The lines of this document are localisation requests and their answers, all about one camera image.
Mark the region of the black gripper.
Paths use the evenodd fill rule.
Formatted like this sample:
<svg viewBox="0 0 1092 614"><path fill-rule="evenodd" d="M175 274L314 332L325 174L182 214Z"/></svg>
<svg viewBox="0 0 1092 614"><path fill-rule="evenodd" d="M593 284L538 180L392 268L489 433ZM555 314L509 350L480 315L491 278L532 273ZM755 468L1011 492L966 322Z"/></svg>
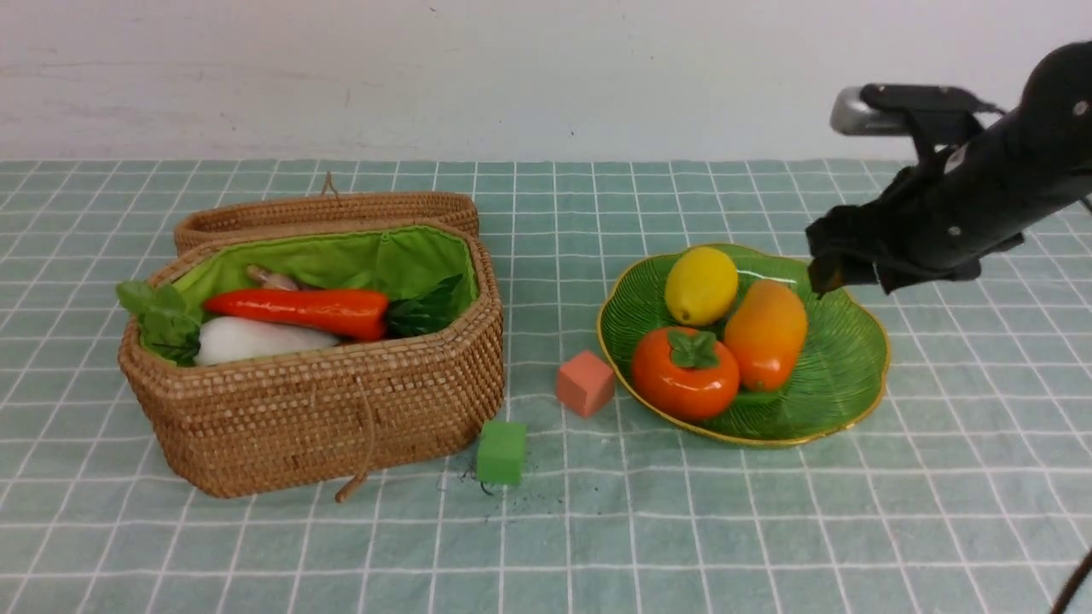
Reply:
<svg viewBox="0 0 1092 614"><path fill-rule="evenodd" d="M809 284L823 297L851 285L886 294L933 282L971 282L983 260L1025 244L1025 225L978 197L945 194L901 170L876 199L832 206L804 231L812 256Z"/></svg>

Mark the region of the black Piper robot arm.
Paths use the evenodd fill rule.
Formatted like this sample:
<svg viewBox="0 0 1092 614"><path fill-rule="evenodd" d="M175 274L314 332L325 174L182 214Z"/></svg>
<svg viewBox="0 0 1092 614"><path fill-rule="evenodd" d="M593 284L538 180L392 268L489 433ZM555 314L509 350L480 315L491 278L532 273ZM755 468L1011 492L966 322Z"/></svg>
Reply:
<svg viewBox="0 0 1092 614"><path fill-rule="evenodd" d="M966 88L868 83L838 94L840 135L909 135L916 163L863 205L832 206L806 229L809 283L886 294L980 278L983 257L1025 240L1091 190L1091 43L1064 45L1034 67L1019 104L995 113Z"/></svg>

